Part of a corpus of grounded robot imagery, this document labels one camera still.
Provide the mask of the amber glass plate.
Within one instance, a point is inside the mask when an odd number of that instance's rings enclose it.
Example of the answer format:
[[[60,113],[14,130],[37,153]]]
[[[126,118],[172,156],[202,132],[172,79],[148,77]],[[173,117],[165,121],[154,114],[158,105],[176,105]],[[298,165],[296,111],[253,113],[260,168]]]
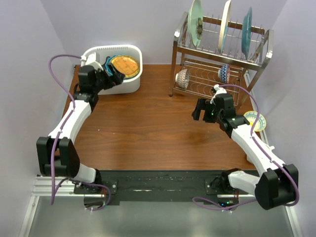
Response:
[[[111,65],[120,73],[130,79],[138,75],[140,66],[136,59],[128,55],[117,55],[110,60]]]

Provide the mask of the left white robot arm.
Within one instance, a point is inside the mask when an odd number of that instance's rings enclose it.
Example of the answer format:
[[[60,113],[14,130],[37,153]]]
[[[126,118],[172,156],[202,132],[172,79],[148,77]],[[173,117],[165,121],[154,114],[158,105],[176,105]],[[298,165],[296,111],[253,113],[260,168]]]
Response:
[[[96,194],[102,189],[100,171],[81,163],[74,141],[96,107],[99,92],[121,85],[125,76],[113,67],[101,70],[88,65],[80,68],[78,77],[79,82],[71,94],[72,101],[62,120],[48,136],[40,137],[36,142],[39,170],[51,178],[69,178]]]

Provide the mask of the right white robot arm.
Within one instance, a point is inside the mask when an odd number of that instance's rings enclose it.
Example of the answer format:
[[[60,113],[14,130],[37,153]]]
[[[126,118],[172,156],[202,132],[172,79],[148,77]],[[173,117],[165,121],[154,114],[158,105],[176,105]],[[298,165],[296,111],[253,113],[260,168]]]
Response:
[[[238,168],[224,171],[211,181],[212,188],[226,194],[236,189],[245,191],[255,196],[265,210],[298,203],[298,169],[279,159],[254,133],[245,116],[236,113],[232,95],[220,93],[212,99],[198,99],[192,112],[194,120],[199,120],[201,111],[204,111],[203,121],[219,124],[220,129],[242,148],[258,172],[254,176]]]

